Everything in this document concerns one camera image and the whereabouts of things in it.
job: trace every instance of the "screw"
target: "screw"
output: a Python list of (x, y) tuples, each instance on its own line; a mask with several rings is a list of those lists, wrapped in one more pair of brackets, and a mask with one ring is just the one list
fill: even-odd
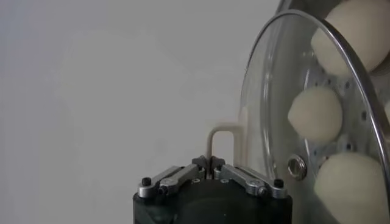
[(267, 196), (267, 194), (268, 194), (268, 191), (267, 191), (267, 189), (263, 186), (263, 187), (260, 187), (259, 189), (258, 189), (258, 195), (260, 196), (260, 197), (265, 197), (265, 196)]
[(161, 186), (158, 188), (158, 194), (160, 195), (166, 195), (168, 193), (168, 188), (166, 186)]
[(152, 185), (152, 179), (150, 177), (144, 177), (141, 181), (142, 186), (147, 187)]
[(282, 179), (275, 179), (274, 186), (277, 188), (283, 188), (285, 186), (285, 182)]

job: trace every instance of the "white wall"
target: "white wall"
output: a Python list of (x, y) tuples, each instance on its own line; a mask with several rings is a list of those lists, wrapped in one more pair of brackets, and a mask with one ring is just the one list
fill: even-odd
[(0, 223), (132, 223), (140, 178), (188, 164), (236, 119), (277, 4), (0, 1)]

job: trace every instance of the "glass lid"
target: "glass lid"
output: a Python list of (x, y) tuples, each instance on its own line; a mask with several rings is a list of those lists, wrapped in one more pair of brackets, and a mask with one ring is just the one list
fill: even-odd
[(242, 165), (282, 178), (293, 223), (390, 223), (389, 123), (352, 48), (298, 10), (260, 32), (241, 93)]

